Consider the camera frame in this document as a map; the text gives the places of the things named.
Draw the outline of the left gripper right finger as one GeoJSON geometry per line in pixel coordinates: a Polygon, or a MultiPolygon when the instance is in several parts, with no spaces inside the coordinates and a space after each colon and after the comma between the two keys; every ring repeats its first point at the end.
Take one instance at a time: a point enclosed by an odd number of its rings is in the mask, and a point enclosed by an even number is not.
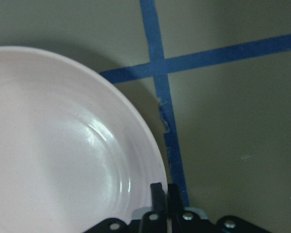
{"type": "Polygon", "coordinates": [[[168,184],[167,207],[169,214],[179,214],[184,210],[181,193],[176,184],[168,184]]]}

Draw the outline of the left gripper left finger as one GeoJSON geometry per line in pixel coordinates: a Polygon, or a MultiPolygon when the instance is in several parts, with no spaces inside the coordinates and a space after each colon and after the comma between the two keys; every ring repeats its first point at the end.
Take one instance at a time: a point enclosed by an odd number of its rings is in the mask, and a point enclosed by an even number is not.
{"type": "Polygon", "coordinates": [[[158,213],[167,213],[166,196],[161,183],[152,183],[151,190],[151,204],[152,211],[158,213]]]}

